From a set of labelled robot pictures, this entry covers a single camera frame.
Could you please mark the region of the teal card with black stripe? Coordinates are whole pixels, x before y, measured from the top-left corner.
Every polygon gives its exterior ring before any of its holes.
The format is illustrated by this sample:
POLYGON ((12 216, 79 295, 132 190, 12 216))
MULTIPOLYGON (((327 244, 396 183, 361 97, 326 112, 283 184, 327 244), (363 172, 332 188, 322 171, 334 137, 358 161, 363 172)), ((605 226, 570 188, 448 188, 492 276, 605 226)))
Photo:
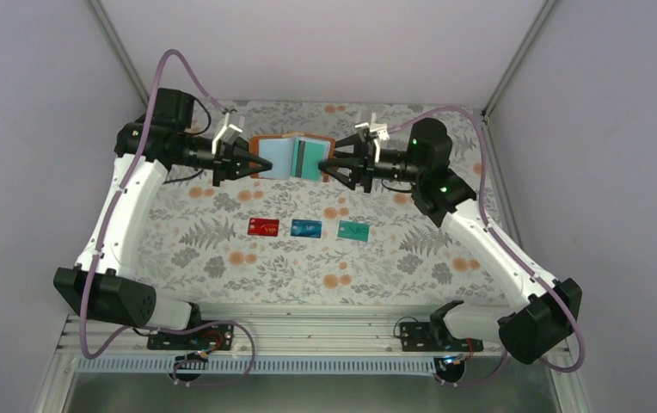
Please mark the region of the teal card with black stripe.
POLYGON ((321 181, 318 164, 329 156, 330 143, 320 139, 298 139, 294 145, 293 176, 311 181, 321 181))

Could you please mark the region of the brown leather card holder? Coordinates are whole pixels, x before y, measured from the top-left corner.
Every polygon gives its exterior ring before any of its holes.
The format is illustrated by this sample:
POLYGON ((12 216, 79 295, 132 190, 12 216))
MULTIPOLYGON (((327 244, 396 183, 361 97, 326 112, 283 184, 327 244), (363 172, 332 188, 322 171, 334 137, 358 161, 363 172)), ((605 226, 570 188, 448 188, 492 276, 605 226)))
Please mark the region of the brown leather card holder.
MULTIPOLYGON (((252 176, 252 178, 270 180, 297 178, 293 176, 292 172, 294 145, 301 138, 327 140, 330 143, 330 151, 326 160, 329 160, 333 156, 335 139, 330 137, 301 132, 280 135, 256 135, 249 140, 250 151, 270 161, 273 167, 270 171, 260 173, 258 176, 252 176)), ((328 179, 329 176, 322 172, 322 180, 314 182, 326 182, 328 179)))

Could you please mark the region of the red VIP credit card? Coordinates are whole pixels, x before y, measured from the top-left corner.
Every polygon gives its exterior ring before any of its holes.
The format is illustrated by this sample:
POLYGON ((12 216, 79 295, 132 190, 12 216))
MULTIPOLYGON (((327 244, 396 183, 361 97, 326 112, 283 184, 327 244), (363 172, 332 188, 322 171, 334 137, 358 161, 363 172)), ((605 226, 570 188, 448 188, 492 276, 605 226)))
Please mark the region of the red VIP credit card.
POLYGON ((251 236, 277 237, 279 235, 279 220, 265 218, 250 218, 248 234, 251 236))

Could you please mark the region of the blue credit card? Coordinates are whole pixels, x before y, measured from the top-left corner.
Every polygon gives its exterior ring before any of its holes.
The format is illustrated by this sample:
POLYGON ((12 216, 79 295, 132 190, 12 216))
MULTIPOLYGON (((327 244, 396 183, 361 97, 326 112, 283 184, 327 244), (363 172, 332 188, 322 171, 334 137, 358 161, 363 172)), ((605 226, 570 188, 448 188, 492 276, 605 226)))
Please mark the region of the blue credit card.
POLYGON ((294 219, 290 234, 292 237, 321 238, 322 222, 311 219, 294 219))

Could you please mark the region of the teal credit card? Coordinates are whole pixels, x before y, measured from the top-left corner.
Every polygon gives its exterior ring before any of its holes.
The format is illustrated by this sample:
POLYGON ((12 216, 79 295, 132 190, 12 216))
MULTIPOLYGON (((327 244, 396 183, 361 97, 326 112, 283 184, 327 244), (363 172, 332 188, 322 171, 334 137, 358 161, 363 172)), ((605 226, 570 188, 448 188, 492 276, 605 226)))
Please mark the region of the teal credit card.
POLYGON ((367 242, 370 236, 370 226, 365 223, 357 223, 342 220, 339 223, 337 237, 353 241, 367 242))

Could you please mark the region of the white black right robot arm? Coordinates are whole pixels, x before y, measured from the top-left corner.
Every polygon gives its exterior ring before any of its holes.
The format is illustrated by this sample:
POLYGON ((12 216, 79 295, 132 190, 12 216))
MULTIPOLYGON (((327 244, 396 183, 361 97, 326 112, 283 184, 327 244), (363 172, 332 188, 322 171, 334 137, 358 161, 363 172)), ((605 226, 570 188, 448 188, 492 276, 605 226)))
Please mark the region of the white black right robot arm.
POLYGON ((451 169, 445 125, 433 118, 416 121, 404 151, 382 149, 388 137, 385 126, 360 124, 318 168, 365 192, 376 179, 409 184, 417 209, 479 261, 507 300, 501 306, 453 301, 440 307, 430 317, 434 340, 495 342, 516 361, 531 364, 573 335, 580 286, 536 264, 489 218, 479 194, 451 169))

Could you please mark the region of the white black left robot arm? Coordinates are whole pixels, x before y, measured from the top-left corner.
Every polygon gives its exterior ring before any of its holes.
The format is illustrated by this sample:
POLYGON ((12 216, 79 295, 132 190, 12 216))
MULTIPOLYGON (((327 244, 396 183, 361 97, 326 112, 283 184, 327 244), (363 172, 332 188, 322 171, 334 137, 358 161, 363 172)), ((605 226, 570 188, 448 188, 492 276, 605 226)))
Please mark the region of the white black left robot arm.
POLYGON ((134 328, 184 330, 193 303, 161 296, 134 279, 138 244, 158 190, 175 166, 210 170, 214 185, 271 169, 225 115, 212 138, 188 133, 196 98, 160 88, 144 116, 119 131, 114 172, 95 229, 76 263, 58 268, 53 285, 81 319, 134 328))

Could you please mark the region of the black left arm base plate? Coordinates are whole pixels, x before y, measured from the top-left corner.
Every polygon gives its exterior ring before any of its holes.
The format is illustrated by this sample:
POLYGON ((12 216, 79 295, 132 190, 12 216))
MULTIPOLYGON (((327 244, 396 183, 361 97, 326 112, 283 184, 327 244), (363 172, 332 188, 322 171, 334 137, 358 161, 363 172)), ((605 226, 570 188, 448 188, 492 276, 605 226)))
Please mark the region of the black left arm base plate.
POLYGON ((203 330, 177 335, 158 332, 150 335, 146 347, 149 350, 180 351, 228 351, 231 350, 235 327, 231 324, 218 324, 203 330))

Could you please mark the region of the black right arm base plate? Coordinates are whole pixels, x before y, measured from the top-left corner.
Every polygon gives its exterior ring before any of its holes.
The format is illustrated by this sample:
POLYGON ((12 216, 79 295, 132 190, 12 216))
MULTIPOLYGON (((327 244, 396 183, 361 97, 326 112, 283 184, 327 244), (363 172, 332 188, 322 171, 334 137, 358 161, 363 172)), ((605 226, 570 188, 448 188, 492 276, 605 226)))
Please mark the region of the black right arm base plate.
POLYGON ((396 328, 396 335, 405 353, 469 353, 484 350, 484 344, 479 340, 436 339, 429 322, 402 321, 396 328))

